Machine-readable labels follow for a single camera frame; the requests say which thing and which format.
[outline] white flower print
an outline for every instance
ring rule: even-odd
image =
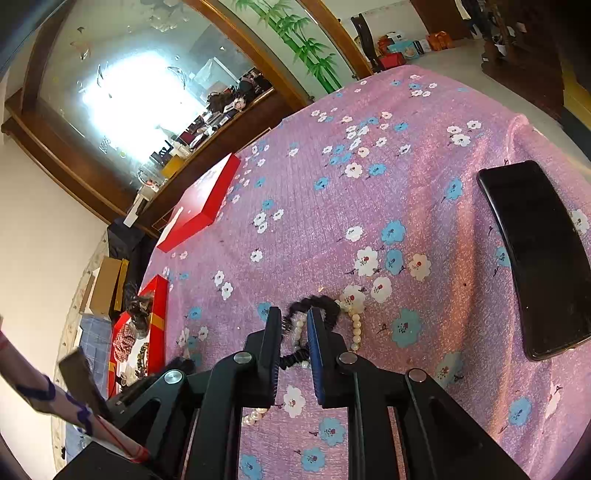
[[[363,229],[359,225],[357,225],[347,228],[345,238],[350,242],[355,243],[357,240],[361,238],[361,235],[363,235]]]
[[[426,255],[414,254],[412,261],[408,263],[408,268],[412,277],[423,281],[431,273],[431,261]]]
[[[456,134],[452,137],[452,142],[456,145],[460,145],[461,147],[467,147],[470,143],[470,137],[464,134]]]
[[[357,260],[355,261],[357,275],[360,277],[371,277],[378,268],[378,253],[375,250],[371,247],[357,250]]]
[[[362,173],[363,173],[363,169],[361,168],[361,165],[359,165],[358,163],[355,163],[355,162],[350,163],[345,168],[345,174],[350,179],[351,178],[358,179]]]
[[[392,294],[392,282],[388,277],[379,277],[374,280],[371,296],[378,303],[384,303]]]
[[[203,326],[199,329],[199,333],[197,334],[197,338],[203,342],[207,338],[208,334],[209,334],[209,328]]]
[[[340,301],[352,308],[355,313],[363,313],[365,310],[365,294],[359,285],[347,285],[341,294]]]
[[[355,150],[355,148],[357,148],[358,146],[361,145],[361,139],[360,138],[356,138],[355,140],[353,140],[353,143],[351,143],[351,146],[349,147],[350,151]]]
[[[232,295],[233,291],[234,291],[234,287],[232,287],[232,284],[227,281],[226,283],[224,283],[224,285],[222,287],[222,298],[224,300],[229,299],[230,295]]]
[[[550,381],[550,395],[548,397],[548,404],[546,405],[546,413],[544,414],[544,419],[547,420],[550,416],[556,411],[558,408],[558,402],[560,401],[560,390],[562,390],[561,386],[554,385],[552,380]]]
[[[213,277],[213,282],[216,284],[216,287],[219,287],[222,284],[223,279],[224,279],[223,271],[218,270],[216,273],[216,276]]]
[[[262,252],[257,248],[251,252],[251,262],[260,262],[262,260]]]
[[[306,399],[299,388],[287,385],[287,393],[283,395],[283,404],[283,410],[294,419],[301,415],[302,409],[306,406]]]
[[[255,224],[255,226],[259,226],[260,224],[262,224],[265,220],[267,219],[267,214],[265,212],[261,212],[259,214],[257,214],[257,216],[255,217],[255,219],[252,221],[252,223]]]
[[[570,219],[573,221],[574,227],[581,235],[587,233],[587,230],[589,230],[589,220],[587,215],[585,215],[581,209],[570,212]]]

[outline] red gift box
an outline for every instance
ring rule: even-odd
[[[156,246],[170,252],[216,219],[240,159],[229,154],[191,185],[174,207]]]
[[[139,296],[144,296],[150,292],[154,293],[154,301],[152,303],[152,313],[150,313],[150,330],[148,332],[148,362],[146,371],[148,375],[155,374],[162,370],[165,365],[165,336],[164,324],[166,318],[166,301],[168,298],[168,280],[156,275],[150,283],[139,293]],[[129,313],[123,312],[113,327],[113,336],[111,340],[111,356],[109,358],[109,376],[108,376],[108,396],[109,398],[119,393],[115,388],[115,375],[119,366],[119,362],[115,359],[115,348],[112,342],[117,337],[119,331],[123,326],[130,322]]]

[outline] blue flower print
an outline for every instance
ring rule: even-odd
[[[345,427],[343,427],[338,419],[326,418],[320,422],[318,426],[320,438],[324,440],[329,447],[334,447],[338,443],[345,441]]]
[[[306,472],[320,472],[325,463],[326,457],[318,447],[304,450],[301,453],[301,467]]]
[[[462,181],[456,177],[448,185],[447,190],[445,191],[445,198],[450,200],[457,200],[464,193],[462,187]]]
[[[394,125],[394,129],[397,132],[404,132],[408,128],[408,123],[402,122],[401,124]]]
[[[392,330],[392,341],[400,348],[406,348],[418,340],[418,334],[423,325],[418,313],[413,310],[400,310],[400,318],[394,320],[390,329]]]
[[[388,250],[385,267],[392,275],[398,275],[402,271],[404,260],[400,250]]]
[[[258,312],[259,317],[265,323],[267,322],[267,317],[269,316],[269,309],[270,308],[271,308],[271,303],[269,303],[268,301],[264,301],[256,307],[256,311]]]
[[[193,307],[191,310],[189,310],[188,317],[191,320],[199,320],[201,318],[201,307]]]
[[[371,165],[368,171],[372,177],[376,177],[377,175],[384,175],[384,173],[386,173],[386,165],[384,165],[383,163],[376,163],[374,165]]]
[[[446,353],[443,360],[435,367],[435,381],[441,388],[446,388],[450,383],[455,383],[459,377],[460,371],[464,366],[461,352]]]
[[[505,247],[499,247],[496,249],[495,253],[496,262],[501,267],[510,267],[511,262],[509,261],[509,254],[507,253],[507,249]]]
[[[249,480],[262,479],[262,467],[253,455],[240,455],[240,470]]]
[[[531,402],[521,397],[519,400],[515,400],[509,407],[509,423],[521,427],[525,424],[531,413]]]
[[[390,222],[382,230],[382,241],[387,245],[392,245],[394,242],[401,242],[404,240],[406,229],[400,223],[400,220]]]
[[[328,184],[329,178],[321,177],[318,180],[316,180],[316,183],[314,183],[314,190],[324,190]]]

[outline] floor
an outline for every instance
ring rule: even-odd
[[[482,72],[480,55],[483,51],[482,41],[466,40],[456,48],[428,53],[412,63],[465,83],[508,109],[523,113],[532,125],[565,153],[575,168],[591,183],[591,161],[564,133],[560,124],[535,105]]]

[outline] phone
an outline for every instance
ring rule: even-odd
[[[525,355],[544,360],[591,337],[591,268],[569,213],[533,160],[478,172],[509,254]]]

